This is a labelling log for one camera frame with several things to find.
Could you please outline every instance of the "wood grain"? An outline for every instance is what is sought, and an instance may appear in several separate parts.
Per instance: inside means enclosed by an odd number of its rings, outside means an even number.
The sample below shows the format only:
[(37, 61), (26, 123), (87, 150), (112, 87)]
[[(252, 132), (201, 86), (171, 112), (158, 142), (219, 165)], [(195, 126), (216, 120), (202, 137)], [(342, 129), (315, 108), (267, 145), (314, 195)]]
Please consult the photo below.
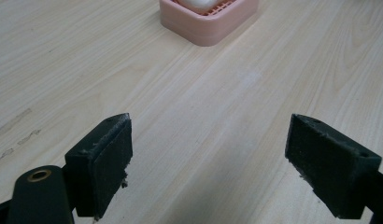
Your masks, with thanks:
[(300, 113), (383, 157), (383, 0), (262, 0), (210, 48), (158, 1), (0, 1), (0, 203), (123, 112), (129, 187), (99, 223), (368, 223), (334, 218), (284, 148)]

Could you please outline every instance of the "pink tray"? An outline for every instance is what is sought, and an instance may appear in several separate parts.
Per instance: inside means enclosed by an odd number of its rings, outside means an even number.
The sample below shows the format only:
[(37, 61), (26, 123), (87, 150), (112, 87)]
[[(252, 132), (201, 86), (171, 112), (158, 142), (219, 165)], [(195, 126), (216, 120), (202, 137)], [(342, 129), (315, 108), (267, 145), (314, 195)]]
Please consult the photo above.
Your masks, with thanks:
[(181, 6), (177, 0), (160, 0), (162, 25), (198, 46), (213, 46), (258, 9), (259, 0), (225, 0), (205, 14)]

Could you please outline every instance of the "light wood surface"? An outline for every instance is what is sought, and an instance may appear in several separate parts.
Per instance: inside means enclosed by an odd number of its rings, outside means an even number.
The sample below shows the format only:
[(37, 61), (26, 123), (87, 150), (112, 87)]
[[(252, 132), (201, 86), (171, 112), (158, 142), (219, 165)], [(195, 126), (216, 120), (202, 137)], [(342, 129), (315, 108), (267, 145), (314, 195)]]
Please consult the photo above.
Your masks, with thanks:
[(368, 223), (334, 218), (284, 149), (299, 113), (383, 157), (383, 0), (262, 0), (210, 48), (157, 0), (0, 0), (0, 203), (123, 112), (129, 187), (99, 223)]

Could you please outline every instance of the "white soap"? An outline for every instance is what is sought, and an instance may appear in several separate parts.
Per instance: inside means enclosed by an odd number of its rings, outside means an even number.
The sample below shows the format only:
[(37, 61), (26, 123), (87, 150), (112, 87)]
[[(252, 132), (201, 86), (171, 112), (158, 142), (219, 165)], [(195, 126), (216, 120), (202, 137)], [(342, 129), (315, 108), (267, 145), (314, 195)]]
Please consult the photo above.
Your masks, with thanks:
[(208, 12), (220, 1), (222, 0), (178, 0), (182, 6), (196, 13)]

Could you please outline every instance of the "pink soap dish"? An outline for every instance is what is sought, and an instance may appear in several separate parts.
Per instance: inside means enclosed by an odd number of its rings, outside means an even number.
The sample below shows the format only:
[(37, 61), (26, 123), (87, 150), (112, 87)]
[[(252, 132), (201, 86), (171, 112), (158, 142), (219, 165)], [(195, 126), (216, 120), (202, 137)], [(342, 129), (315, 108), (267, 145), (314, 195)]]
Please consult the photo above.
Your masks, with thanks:
[(213, 46), (258, 9), (259, 0), (224, 0), (205, 14), (181, 6), (177, 0), (160, 0), (161, 22), (169, 30), (198, 46)]

